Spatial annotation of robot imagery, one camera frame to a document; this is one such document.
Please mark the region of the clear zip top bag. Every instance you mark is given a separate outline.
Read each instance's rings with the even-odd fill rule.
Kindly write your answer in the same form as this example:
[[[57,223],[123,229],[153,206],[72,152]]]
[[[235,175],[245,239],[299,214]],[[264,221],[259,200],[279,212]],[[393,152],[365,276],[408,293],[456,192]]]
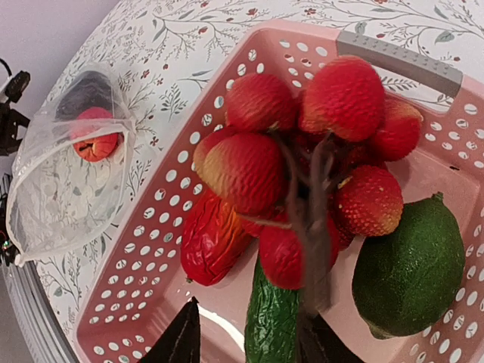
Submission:
[[[61,98],[85,71],[103,73],[110,80],[113,110],[92,107],[76,119],[57,119]],[[17,266],[95,239],[122,205],[135,146],[135,118],[107,65],[89,64],[76,77],[31,119],[12,166],[6,230],[19,251]]]

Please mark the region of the red orange fake pepper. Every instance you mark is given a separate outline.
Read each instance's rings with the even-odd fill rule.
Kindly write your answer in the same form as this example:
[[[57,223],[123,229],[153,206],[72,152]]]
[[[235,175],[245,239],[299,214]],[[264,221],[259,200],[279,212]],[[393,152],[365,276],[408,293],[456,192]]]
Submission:
[[[203,192],[182,235],[181,266],[187,280],[203,286],[219,283],[252,240],[233,206],[210,190]]]

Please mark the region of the red fake strawberries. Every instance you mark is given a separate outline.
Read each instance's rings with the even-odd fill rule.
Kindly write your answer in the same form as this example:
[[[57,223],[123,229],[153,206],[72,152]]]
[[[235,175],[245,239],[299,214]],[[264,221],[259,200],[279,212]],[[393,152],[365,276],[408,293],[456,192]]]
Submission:
[[[398,226],[402,189],[386,163],[415,149],[422,116],[351,55],[299,92],[270,73],[245,74],[229,86],[224,115],[196,146],[195,172],[258,239],[267,279],[317,315],[330,306],[340,244]]]

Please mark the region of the dark purple fake eggplant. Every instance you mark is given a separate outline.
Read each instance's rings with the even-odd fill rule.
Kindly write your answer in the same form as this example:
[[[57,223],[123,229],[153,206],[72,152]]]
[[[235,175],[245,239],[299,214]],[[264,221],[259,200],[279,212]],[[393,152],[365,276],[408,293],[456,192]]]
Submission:
[[[60,120],[76,119],[92,107],[113,110],[113,89],[103,73],[85,71],[78,75],[61,98],[55,117]]]

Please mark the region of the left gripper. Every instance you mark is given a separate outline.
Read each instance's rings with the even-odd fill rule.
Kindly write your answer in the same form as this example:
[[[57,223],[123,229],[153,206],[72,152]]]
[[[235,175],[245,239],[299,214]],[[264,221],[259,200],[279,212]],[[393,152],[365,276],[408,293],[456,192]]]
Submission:
[[[28,128],[30,119],[10,108],[9,103],[1,103],[1,156],[7,157],[17,152],[22,142],[17,139],[18,127]]]

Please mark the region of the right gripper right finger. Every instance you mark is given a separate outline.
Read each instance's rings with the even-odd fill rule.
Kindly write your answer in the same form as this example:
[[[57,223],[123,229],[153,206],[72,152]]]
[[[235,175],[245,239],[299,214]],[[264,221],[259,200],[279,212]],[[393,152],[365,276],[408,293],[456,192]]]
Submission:
[[[298,314],[298,362],[362,363],[320,315]]]

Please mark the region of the green fake cucumber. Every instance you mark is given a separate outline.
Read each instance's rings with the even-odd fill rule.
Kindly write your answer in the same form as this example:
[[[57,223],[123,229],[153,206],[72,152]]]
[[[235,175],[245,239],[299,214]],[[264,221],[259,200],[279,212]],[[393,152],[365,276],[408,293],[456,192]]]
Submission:
[[[298,310],[299,292],[273,285],[257,261],[244,330],[245,361],[295,362]]]

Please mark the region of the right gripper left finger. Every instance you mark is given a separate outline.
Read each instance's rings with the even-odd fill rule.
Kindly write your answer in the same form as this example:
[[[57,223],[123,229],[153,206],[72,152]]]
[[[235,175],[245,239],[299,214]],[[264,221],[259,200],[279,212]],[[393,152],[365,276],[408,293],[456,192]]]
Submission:
[[[140,363],[200,363],[200,315],[193,296]]]

